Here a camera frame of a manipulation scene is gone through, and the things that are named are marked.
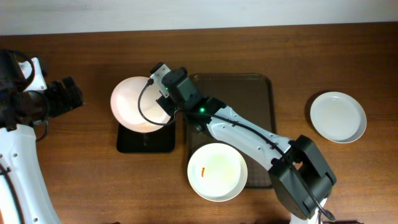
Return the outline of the pinkish white plate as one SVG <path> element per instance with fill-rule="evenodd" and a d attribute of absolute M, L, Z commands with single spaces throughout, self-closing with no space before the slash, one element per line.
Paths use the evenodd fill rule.
<path fill-rule="evenodd" d="M 131 131 L 151 133 L 167 123 L 170 116 L 156 100 L 162 96 L 156 85 L 144 88 L 148 77 L 131 77 L 120 82 L 111 94 L 111 111 Z"/>

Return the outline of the cream white plate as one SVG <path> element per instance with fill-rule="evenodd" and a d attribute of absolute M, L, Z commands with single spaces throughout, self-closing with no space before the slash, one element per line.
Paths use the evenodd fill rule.
<path fill-rule="evenodd" d="M 210 143 L 199 147 L 189 158 L 187 177 L 200 197 L 212 202 L 225 202 L 245 188 L 248 168 L 235 148 L 223 143 Z"/>

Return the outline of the grey-white plate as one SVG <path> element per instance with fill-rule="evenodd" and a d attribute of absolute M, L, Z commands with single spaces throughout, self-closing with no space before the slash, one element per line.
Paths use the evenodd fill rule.
<path fill-rule="evenodd" d="M 322 93 L 314 99 L 310 120 L 321 136 L 342 144 L 357 141 L 367 127 L 363 107 L 353 97 L 337 91 Z"/>

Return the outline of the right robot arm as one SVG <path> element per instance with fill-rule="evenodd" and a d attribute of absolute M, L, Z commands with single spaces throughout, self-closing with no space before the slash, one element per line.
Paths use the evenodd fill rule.
<path fill-rule="evenodd" d="M 238 115 L 221 100 L 204 96 L 183 67 L 171 70 L 161 64 L 150 77 L 162 96 L 158 104 L 168 114 L 180 112 L 198 132 L 225 142 L 254 159 L 271 178 L 279 202 L 299 220 L 335 216 L 324 203 L 336 177 L 316 144 L 301 135 L 296 140 L 271 133 Z"/>

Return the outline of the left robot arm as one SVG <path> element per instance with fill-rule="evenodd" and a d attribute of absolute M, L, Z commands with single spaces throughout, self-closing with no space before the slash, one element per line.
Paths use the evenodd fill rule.
<path fill-rule="evenodd" d="M 41 59 L 1 50 L 1 223 L 60 223 L 40 170 L 37 125 L 83 105 L 72 77 L 45 82 Z"/>

